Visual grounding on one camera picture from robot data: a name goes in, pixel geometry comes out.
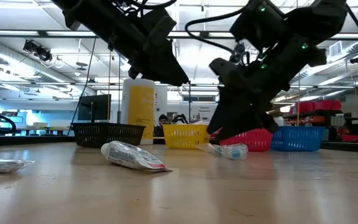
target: toothpaste tube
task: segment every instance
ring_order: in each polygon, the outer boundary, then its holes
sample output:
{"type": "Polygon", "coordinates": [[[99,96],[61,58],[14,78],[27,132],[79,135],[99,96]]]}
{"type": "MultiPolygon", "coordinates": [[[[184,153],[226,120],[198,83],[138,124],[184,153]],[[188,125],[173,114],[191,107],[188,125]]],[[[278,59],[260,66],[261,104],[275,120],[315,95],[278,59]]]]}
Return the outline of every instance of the toothpaste tube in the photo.
{"type": "Polygon", "coordinates": [[[124,142],[106,143],[101,152],[108,161],[120,166],[139,170],[171,171],[151,153],[124,142]]]}

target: white bottle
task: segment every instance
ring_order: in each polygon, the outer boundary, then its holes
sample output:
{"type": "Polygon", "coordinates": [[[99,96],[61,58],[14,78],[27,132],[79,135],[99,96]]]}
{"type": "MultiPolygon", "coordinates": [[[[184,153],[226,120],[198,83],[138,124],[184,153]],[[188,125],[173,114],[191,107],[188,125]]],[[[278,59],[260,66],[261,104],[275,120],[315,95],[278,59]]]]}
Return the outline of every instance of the white bottle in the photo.
{"type": "Polygon", "coordinates": [[[154,82],[137,78],[124,80],[122,124],[145,126],[141,145],[153,144],[154,82]]]}

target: wire basket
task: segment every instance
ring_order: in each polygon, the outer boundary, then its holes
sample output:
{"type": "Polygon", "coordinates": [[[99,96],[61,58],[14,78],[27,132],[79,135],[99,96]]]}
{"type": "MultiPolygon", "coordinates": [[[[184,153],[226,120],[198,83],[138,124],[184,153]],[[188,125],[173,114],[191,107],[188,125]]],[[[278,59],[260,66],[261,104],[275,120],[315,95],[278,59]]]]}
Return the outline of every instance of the wire basket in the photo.
{"type": "Polygon", "coordinates": [[[196,145],[209,143],[208,125],[164,124],[165,144],[175,149],[196,149],[196,145]]]}
{"type": "Polygon", "coordinates": [[[114,123],[73,123],[75,141],[82,147],[102,147],[112,141],[138,146],[145,126],[114,123]]]}
{"type": "Polygon", "coordinates": [[[250,152],[264,152],[270,149],[273,135],[266,129],[247,131],[219,142],[221,146],[244,143],[250,152]]]}
{"type": "Polygon", "coordinates": [[[279,151],[317,151],[324,134],[323,127],[281,126],[274,133],[272,149],[279,151]]]}

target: computer monitor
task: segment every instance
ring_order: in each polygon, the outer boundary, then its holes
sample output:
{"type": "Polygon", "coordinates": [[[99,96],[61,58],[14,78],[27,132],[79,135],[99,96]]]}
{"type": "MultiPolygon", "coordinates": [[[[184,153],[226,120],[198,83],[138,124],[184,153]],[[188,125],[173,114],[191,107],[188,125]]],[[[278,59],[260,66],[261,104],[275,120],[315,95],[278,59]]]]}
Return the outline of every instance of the computer monitor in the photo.
{"type": "Polygon", "coordinates": [[[78,108],[79,121],[110,119],[111,95],[83,96],[78,108]]]}

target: blue basket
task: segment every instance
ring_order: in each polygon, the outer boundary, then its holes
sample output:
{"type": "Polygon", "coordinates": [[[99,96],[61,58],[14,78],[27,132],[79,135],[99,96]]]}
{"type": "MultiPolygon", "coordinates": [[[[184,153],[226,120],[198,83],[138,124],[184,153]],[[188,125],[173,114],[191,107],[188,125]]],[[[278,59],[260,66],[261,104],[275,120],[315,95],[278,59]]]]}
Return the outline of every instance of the blue basket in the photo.
{"type": "Polygon", "coordinates": [[[272,149],[279,151],[317,151],[323,141],[322,127],[279,127],[272,139],[272,149]]]}

